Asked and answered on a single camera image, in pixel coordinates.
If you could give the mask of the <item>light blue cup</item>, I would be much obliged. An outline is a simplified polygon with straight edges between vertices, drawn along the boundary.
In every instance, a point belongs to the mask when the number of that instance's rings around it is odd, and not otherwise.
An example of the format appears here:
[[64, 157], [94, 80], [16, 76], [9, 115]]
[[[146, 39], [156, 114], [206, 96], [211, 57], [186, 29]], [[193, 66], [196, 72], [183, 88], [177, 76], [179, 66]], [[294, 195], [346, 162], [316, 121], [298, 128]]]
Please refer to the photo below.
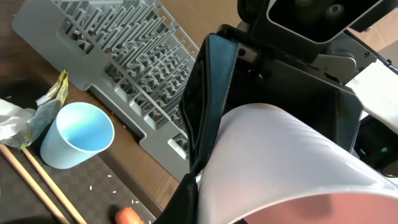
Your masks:
[[89, 103], [69, 103], [49, 128], [40, 156], [50, 167], [70, 169], [105, 151], [114, 136], [113, 123], [103, 110]]

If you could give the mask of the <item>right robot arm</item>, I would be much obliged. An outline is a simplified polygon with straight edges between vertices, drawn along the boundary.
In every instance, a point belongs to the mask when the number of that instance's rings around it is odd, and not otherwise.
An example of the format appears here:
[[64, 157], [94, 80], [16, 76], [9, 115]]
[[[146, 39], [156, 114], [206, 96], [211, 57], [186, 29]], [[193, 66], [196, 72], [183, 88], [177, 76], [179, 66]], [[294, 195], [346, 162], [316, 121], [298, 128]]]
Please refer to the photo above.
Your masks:
[[396, 1], [240, 0], [200, 48], [179, 108], [190, 172], [214, 148], [222, 116], [251, 103], [286, 110], [385, 176], [397, 164], [397, 68], [355, 36]]

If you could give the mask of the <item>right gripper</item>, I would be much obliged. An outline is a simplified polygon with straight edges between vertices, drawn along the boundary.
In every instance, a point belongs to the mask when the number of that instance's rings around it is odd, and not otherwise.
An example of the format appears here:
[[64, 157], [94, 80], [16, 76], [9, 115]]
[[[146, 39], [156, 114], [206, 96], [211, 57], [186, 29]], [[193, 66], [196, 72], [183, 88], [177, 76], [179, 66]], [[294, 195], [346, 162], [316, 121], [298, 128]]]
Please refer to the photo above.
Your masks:
[[267, 103], [278, 106], [346, 150], [351, 150], [363, 106], [348, 82], [375, 62], [375, 55], [348, 32], [318, 44], [270, 22], [270, 1], [239, 1], [239, 28], [220, 34], [238, 42], [239, 57], [226, 109]]

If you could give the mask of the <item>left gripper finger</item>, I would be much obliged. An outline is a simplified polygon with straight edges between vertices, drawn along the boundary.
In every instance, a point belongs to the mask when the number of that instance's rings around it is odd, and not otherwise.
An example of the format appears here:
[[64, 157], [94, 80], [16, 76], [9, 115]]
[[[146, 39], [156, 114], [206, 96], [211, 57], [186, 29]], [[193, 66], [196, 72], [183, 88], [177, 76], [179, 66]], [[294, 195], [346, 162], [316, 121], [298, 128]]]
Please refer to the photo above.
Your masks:
[[193, 174], [185, 174], [167, 206], [154, 224], [196, 224], [198, 185]]

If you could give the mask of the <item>pink cup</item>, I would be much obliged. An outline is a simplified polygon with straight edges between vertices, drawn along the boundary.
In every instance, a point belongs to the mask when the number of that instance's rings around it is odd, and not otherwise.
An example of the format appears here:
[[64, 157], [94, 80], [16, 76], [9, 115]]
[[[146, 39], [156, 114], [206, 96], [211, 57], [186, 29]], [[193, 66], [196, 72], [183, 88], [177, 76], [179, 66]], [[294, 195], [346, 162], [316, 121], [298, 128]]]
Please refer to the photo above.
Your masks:
[[201, 175], [198, 223], [397, 223], [397, 186], [288, 112], [226, 113]]

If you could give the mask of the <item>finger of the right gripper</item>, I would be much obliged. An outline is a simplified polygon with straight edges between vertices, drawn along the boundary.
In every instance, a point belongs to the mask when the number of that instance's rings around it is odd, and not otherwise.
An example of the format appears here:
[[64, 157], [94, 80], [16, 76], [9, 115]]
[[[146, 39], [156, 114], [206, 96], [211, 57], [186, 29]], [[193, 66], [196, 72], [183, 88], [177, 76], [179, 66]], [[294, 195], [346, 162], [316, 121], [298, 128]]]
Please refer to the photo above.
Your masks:
[[179, 103], [188, 135], [192, 174], [206, 166], [218, 134], [238, 44], [217, 34], [205, 37]]

